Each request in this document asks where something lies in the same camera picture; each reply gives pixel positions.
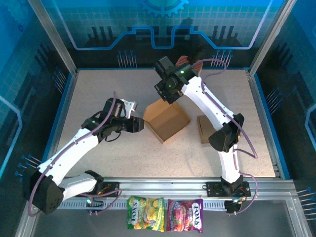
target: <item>glass wall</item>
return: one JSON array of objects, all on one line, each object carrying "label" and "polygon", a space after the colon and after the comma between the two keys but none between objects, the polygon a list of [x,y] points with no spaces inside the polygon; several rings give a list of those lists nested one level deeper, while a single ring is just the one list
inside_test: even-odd
[{"label": "glass wall", "polygon": [[0,3],[0,236],[6,237],[15,234],[25,205],[23,170],[42,159],[69,72],[28,2]]},{"label": "glass wall", "polygon": [[315,1],[298,0],[257,71],[266,112],[298,191],[316,189],[315,13]]},{"label": "glass wall", "polygon": [[282,0],[43,0],[78,68],[174,63],[203,45],[202,58],[249,67]]}]

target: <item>small cardboard box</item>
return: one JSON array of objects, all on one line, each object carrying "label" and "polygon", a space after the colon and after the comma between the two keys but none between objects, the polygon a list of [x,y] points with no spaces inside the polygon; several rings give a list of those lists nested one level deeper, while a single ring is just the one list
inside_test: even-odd
[{"label": "small cardboard box", "polygon": [[143,119],[161,143],[164,143],[191,121],[176,102],[170,105],[162,99],[146,108]]},{"label": "small cardboard box", "polygon": [[202,144],[209,143],[208,138],[216,132],[207,116],[198,116],[197,118],[198,132],[201,137]]}]

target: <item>fox's candy bag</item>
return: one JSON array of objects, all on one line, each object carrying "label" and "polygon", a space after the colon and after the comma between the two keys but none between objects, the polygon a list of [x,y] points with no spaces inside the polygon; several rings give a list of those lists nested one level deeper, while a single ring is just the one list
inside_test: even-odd
[{"label": "fox's candy bag", "polygon": [[167,231],[194,231],[203,233],[203,199],[169,200]]},{"label": "fox's candy bag", "polygon": [[163,198],[144,198],[131,196],[127,200],[127,228],[148,229],[163,232]]}]

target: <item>speckled white surface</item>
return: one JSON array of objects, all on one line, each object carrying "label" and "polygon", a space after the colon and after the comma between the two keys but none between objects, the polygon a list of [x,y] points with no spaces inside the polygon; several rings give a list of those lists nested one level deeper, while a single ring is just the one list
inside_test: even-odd
[{"label": "speckled white surface", "polygon": [[[210,70],[203,70],[201,75],[208,73]],[[154,89],[159,80],[154,70],[80,71],[58,149],[73,138],[86,118],[103,108],[114,90],[119,98],[135,100],[138,107],[134,115],[142,117],[145,108],[159,99]],[[256,177],[274,177],[245,70],[226,71],[208,78],[206,84],[224,105],[245,117],[243,128],[259,159],[239,153],[241,171]],[[135,134],[124,132],[117,141],[102,142],[89,151],[67,176],[79,175],[89,169],[104,177],[221,176],[217,152],[210,145],[200,142],[197,116],[203,113],[186,96],[177,102],[191,117],[191,122],[166,143],[161,144],[146,127]],[[241,138],[238,147],[250,150],[244,138]]]}]

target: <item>white robotic arm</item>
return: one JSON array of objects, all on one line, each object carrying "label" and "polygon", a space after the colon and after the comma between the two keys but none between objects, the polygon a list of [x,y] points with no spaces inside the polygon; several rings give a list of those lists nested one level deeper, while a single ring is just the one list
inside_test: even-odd
[{"label": "white robotic arm", "polygon": [[[202,110],[215,130],[218,131],[223,127],[223,124],[228,124],[230,120],[202,91],[201,80],[201,77],[193,77],[190,79],[189,84],[183,85],[181,92],[188,96]],[[234,116],[234,113],[227,109],[206,86],[204,86],[204,90],[225,110],[227,114],[231,117]],[[238,169],[235,169],[234,165],[233,148],[236,149],[237,144],[231,147],[227,153],[218,152],[222,165],[222,177],[229,183],[235,182],[240,177],[238,159],[236,159]]]},{"label": "white robotic arm", "polygon": [[228,116],[234,118],[240,126],[244,121],[243,116],[241,114],[235,116],[205,85],[203,91],[202,79],[190,64],[177,67],[167,57],[163,57],[154,64],[154,69],[162,79],[155,85],[155,89],[163,100],[171,104],[184,94],[205,113],[213,124],[216,132],[209,138],[209,142],[218,151],[220,157],[223,189],[228,195],[232,195],[242,184],[237,159],[237,168],[234,164],[234,155],[237,157],[234,150],[237,148],[240,131]]},{"label": "white robotic arm", "polygon": [[[103,190],[103,177],[89,170],[84,174],[64,179],[68,171],[91,149],[96,147],[101,141],[107,140],[112,132],[121,134],[126,132],[139,132],[144,128],[144,120],[131,116],[131,112],[136,109],[136,102],[116,100],[113,109],[110,110],[113,98],[110,98],[102,111],[86,119],[81,125],[81,129],[76,133],[69,143],[46,162],[40,164],[37,169],[29,166],[23,175],[23,196],[29,200],[31,192],[41,179],[35,192],[32,204],[46,214],[53,212],[62,201],[83,193],[98,194]],[[63,154],[55,162],[51,163],[61,153]]]}]

